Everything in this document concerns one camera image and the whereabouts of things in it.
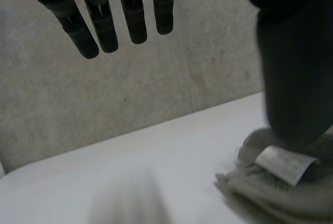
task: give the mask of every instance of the gray wall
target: gray wall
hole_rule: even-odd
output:
[[[76,0],[93,32],[83,0]],[[36,0],[0,0],[0,160],[22,165],[262,90],[256,9],[176,0],[174,31],[134,45],[110,0],[120,48],[86,60]]]

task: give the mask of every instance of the white table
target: white table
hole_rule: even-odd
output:
[[[258,223],[259,214],[238,209],[215,188],[214,175],[233,170],[236,149],[265,125],[262,98],[252,95],[17,169],[0,180],[0,223],[122,224],[133,221],[116,219],[142,209],[167,216],[159,223]]]

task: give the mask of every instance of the cloth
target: cloth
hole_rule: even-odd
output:
[[[254,164],[269,145],[288,149],[271,129],[252,132],[239,150],[245,166],[227,175],[217,174],[217,187],[239,194],[286,223],[333,223],[333,135],[326,134],[302,153],[319,158],[296,187]]]

